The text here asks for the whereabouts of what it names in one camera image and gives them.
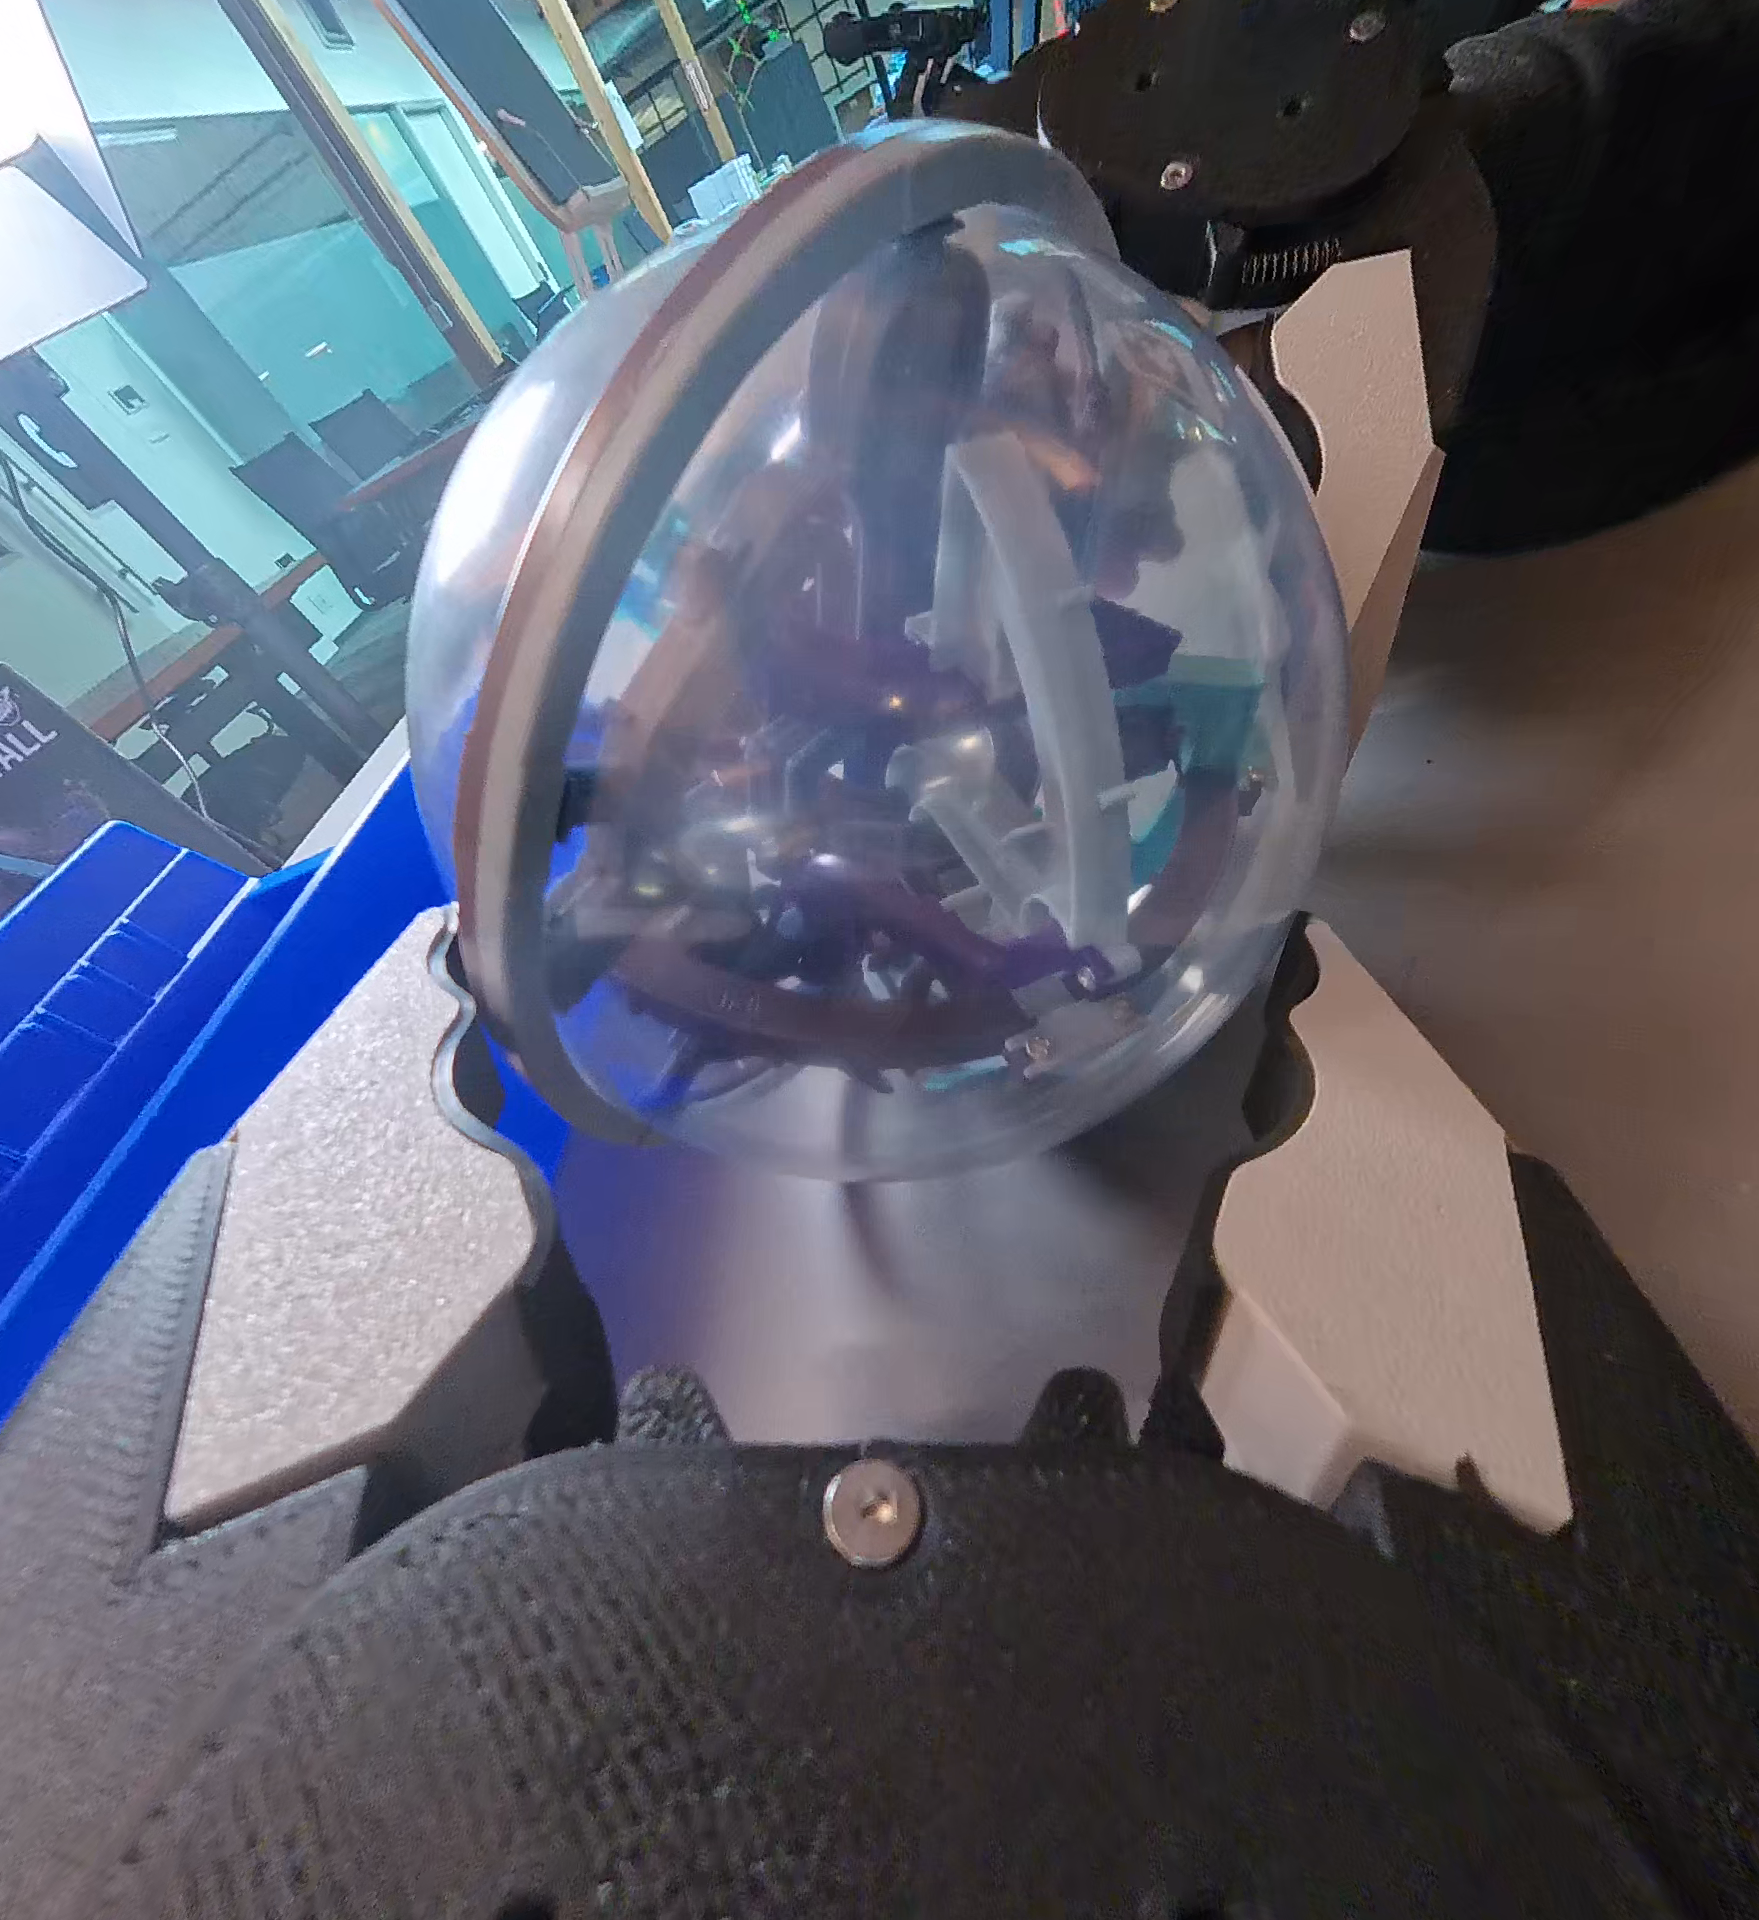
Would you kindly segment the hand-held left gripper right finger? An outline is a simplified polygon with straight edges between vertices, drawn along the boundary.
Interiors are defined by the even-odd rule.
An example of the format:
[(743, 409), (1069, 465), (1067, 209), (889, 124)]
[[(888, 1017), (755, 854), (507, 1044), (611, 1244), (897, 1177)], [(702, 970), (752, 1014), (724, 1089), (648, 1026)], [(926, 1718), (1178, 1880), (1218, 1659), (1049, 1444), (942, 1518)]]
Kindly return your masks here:
[(1168, 1092), (1192, 1203), (1162, 1357), (1224, 1466), (1329, 1511), (1365, 1469), (1571, 1516), (1507, 1133), (1319, 917)]

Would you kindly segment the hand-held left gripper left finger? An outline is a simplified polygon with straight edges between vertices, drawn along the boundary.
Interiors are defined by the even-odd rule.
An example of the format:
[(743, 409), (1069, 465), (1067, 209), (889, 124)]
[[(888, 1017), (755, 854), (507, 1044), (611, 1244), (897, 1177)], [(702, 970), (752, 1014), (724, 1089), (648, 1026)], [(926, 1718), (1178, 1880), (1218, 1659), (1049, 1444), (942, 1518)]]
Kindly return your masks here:
[(429, 908), (236, 1123), (166, 1516), (367, 1469), (434, 1503), (611, 1437), (603, 1320)]

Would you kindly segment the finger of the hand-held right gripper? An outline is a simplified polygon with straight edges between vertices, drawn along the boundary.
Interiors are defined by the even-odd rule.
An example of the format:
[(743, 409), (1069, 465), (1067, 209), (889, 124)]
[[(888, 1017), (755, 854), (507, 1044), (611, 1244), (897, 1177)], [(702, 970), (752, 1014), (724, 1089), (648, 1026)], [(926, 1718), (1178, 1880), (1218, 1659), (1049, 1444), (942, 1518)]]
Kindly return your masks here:
[(1316, 515), (1348, 622), (1348, 737), (1361, 739), (1440, 483), (1413, 252), (1332, 266), (1289, 307), (1240, 317), (1230, 349), (1311, 427)]

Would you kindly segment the clear plastic maze ball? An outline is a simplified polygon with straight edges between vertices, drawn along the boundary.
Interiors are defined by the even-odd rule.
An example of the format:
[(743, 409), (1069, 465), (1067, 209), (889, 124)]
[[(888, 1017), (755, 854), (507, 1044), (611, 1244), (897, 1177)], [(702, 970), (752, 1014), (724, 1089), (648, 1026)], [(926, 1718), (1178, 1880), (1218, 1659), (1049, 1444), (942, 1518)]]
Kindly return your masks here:
[(921, 121), (513, 373), (411, 590), (411, 780), (565, 1122), (911, 1182), (1107, 1122), (1267, 978), (1348, 647), (1252, 380), (1064, 157)]

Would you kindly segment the dark blue maze ball box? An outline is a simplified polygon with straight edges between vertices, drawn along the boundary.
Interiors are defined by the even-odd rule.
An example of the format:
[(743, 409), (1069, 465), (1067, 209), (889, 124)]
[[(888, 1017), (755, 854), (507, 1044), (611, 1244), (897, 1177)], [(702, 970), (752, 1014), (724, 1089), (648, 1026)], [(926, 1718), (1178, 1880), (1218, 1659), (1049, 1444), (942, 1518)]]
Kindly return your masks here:
[(0, 662), (0, 919), (113, 822), (265, 874), (239, 840)]

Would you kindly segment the blue plastic bin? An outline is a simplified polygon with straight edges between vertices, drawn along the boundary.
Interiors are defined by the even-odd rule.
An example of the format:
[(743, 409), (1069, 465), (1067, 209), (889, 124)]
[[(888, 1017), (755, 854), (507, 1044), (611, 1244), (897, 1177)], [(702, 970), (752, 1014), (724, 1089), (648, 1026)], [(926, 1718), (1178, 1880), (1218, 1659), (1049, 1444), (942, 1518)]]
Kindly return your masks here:
[[(111, 826), (0, 924), (0, 1432), (208, 1150), (213, 1193), (185, 1209), (185, 1394), (236, 1123), (449, 901), (397, 767), (331, 849), (277, 875)], [(564, 1126), (501, 1085), (501, 1132), (552, 1174)]]

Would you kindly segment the white light panel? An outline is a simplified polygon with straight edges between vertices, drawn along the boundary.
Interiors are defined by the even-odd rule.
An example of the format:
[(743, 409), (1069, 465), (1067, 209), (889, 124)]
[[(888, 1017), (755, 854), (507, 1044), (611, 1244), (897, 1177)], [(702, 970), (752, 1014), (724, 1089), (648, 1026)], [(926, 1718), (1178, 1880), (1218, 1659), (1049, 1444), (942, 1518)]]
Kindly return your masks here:
[(0, 3), (0, 364), (148, 289), (43, 5)]

